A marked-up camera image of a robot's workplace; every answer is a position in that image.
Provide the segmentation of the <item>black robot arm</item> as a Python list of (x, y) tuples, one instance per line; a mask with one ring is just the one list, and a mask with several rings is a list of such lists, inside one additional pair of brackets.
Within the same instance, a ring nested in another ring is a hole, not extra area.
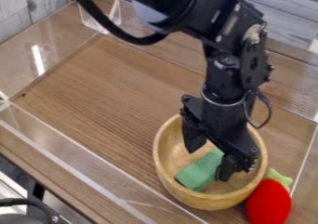
[(263, 14), (244, 0), (132, 0), (137, 16), (160, 35), (186, 33), (202, 44), (205, 77), (200, 95), (184, 95), (182, 138), (194, 152), (210, 141), (222, 152), (214, 179), (249, 171), (259, 148), (249, 135), (255, 102), (268, 103), (259, 87), (273, 66), (265, 52)]

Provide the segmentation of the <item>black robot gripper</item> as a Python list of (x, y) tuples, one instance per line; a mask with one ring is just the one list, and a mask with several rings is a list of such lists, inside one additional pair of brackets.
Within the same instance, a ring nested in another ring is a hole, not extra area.
[(233, 103), (216, 101), (201, 90), (201, 96), (182, 95), (180, 115), (185, 150), (193, 153), (206, 141), (222, 152), (216, 180), (226, 182), (237, 172), (248, 172), (260, 155), (247, 125), (256, 96), (251, 91)]

